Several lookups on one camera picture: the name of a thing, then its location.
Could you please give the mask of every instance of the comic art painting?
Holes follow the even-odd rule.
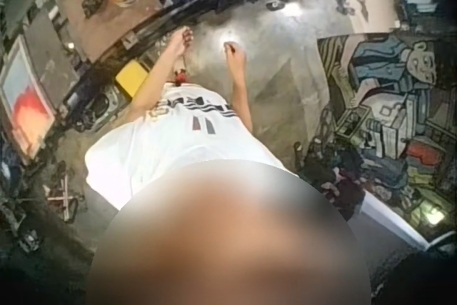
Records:
[[[410,33],[318,40],[330,102],[308,151],[427,239],[453,225],[456,43]]]

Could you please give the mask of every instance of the wooden table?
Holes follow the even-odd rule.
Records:
[[[78,36],[76,41],[93,63],[130,30],[162,9],[159,0],[138,0],[128,8],[108,2],[97,14],[87,19],[82,2],[61,0],[73,32]]]

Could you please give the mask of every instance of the framed picture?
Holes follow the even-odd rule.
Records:
[[[0,101],[13,137],[26,159],[34,159],[55,122],[31,65],[23,36],[14,42],[0,74]]]

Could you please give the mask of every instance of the white t-shirt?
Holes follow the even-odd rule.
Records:
[[[154,110],[110,131],[87,151],[87,183],[121,209],[167,171],[217,159],[256,161],[286,170],[224,98],[196,85],[167,84]]]

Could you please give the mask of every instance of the poster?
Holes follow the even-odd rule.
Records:
[[[15,41],[1,71],[0,99],[11,124],[11,136],[23,155],[33,159],[54,122],[54,114],[37,84],[22,36]]]
[[[429,241],[452,229],[456,43],[406,32],[354,34],[320,39],[318,50],[330,101],[307,163],[337,170]]]

